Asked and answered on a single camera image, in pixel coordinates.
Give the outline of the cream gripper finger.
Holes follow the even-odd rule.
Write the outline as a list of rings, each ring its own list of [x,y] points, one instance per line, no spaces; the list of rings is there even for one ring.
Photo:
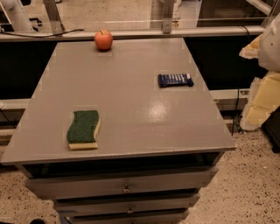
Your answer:
[[[248,45],[243,47],[239,55],[244,59],[257,59],[259,57],[260,40],[262,35],[257,36]]]
[[[262,79],[254,78],[241,113],[241,128],[248,131],[260,128],[279,106],[280,73],[269,71]]]

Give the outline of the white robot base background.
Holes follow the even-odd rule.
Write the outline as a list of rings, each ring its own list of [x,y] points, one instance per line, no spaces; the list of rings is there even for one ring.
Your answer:
[[[21,0],[0,0],[0,4],[15,32],[33,32],[32,24]]]

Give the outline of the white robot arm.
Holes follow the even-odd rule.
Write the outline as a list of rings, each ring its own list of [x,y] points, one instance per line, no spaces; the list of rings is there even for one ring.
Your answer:
[[[263,78],[252,81],[248,103],[241,113],[241,128],[256,130],[280,106],[280,14],[239,55],[248,60],[258,59],[258,65],[268,71]]]

